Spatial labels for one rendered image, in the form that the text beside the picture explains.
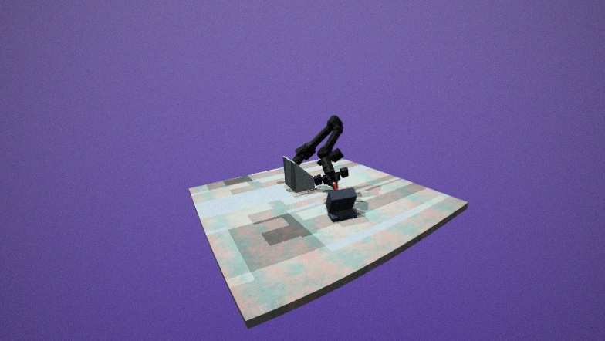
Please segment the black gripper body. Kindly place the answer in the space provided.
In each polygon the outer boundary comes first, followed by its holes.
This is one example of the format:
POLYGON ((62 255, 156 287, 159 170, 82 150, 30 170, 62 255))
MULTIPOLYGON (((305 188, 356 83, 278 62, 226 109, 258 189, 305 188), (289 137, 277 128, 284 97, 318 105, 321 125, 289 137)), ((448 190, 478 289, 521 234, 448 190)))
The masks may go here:
POLYGON ((340 173, 342 178, 348 177, 347 167, 340 168, 340 172, 335 172, 333 164, 331 164, 331 163, 324 164, 323 171, 325 173, 325 175, 323 175, 323 177, 321 177, 321 174, 314 176, 314 181, 315 181, 316 186, 321 185, 322 181, 324 181, 324 177, 327 177, 327 176, 330 176, 330 178, 334 178, 335 174, 340 173))

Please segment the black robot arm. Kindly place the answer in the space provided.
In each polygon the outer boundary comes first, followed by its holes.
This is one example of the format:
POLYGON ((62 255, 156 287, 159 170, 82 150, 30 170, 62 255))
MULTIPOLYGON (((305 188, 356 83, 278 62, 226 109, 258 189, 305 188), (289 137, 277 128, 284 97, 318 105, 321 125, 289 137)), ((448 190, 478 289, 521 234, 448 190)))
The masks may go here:
POLYGON ((343 121, 340 120, 338 116, 331 116, 327 120, 327 126, 321 132, 319 132, 310 142, 296 148, 295 152, 297 154, 294 156, 292 161, 300 165, 303 160, 308 160, 316 152, 316 147, 332 133, 326 144, 318 150, 317 156, 320 158, 320 160, 317 163, 322 167, 327 163, 336 163, 343 157, 343 154, 340 152, 339 148, 336 148, 333 151, 333 147, 342 132, 343 121))

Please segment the grey sloped panel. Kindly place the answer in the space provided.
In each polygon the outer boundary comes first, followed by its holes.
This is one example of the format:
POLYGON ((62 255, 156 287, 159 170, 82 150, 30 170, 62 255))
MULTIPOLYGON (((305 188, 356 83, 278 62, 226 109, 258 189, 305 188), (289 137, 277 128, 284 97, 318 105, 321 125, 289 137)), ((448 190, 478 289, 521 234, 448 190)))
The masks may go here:
POLYGON ((350 218, 357 218, 357 214, 353 211, 356 199, 357 193, 354 188, 329 191, 326 199, 326 207, 330 220, 332 222, 338 222, 350 218))

